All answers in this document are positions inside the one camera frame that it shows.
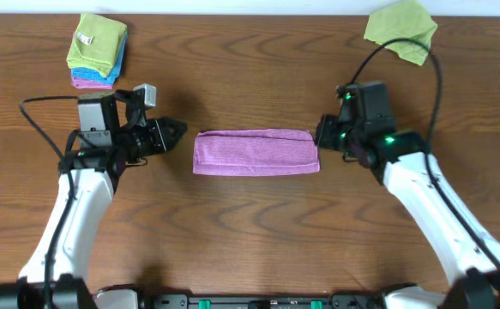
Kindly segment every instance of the folded green towel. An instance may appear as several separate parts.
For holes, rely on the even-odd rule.
[[[120,21],[81,14],[67,56],[69,68],[89,68],[107,77],[116,63],[127,28]]]
[[[432,34],[437,27],[427,10],[416,0],[402,0],[371,13],[364,39],[380,45],[390,39],[409,38],[430,47]],[[418,65],[427,59],[426,51],[410,43],[394,43],[386,48]]]

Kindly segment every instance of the white background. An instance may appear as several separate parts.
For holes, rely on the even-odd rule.
[[[396,0],[0,0],[0,13],[368,15]],[[431,15],[500,16],[500,0],[420,0]]]

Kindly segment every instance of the white label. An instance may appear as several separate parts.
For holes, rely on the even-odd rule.
[[[85,45],[90,45],[92,44],[92,39],[93,37],[91,38],[88,38],[87,36],[85,36],[84,34],[82,33],[77,33],[76,34],[76,38],[78,38],[80,40],[80,42],[84,43]]]

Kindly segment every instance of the purple cloth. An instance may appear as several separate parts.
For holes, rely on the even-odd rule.
[[[217,130],[200,133],[195,140],[195,174],[280,176],[318,171],[318,150],[307,131]]]
[[[112,89],[112,84],[94,82],[80,77],[70,77],[72,86],[78,89]]]

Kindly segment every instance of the wood grain surface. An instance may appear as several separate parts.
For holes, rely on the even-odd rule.
[[[129,170],[99,226],[88,286],[139,282],[195,294],[374,290],[417,282],[445,291],[434,251],[369,171],[320,153],[322,170],[275,178],[192,174],[201,130],[314,130],[338,112],[347,82],[375,47],[367,17],[111,15],[130,37],[116,88],[160,91],[150,117],[186,121],[169,154]],[[78,15],[0,15],[0,282],[15,280],[57,194],[57,158],[18,102],[81,94],[65,58]],[[445,88],[434,152],[469,209],[500,240],[500,19],[434,18]],[[388,84],[400,128],[424,132],[434,75],[386,51],[361,81]],[[72,102],[30,113],[63,145]]]

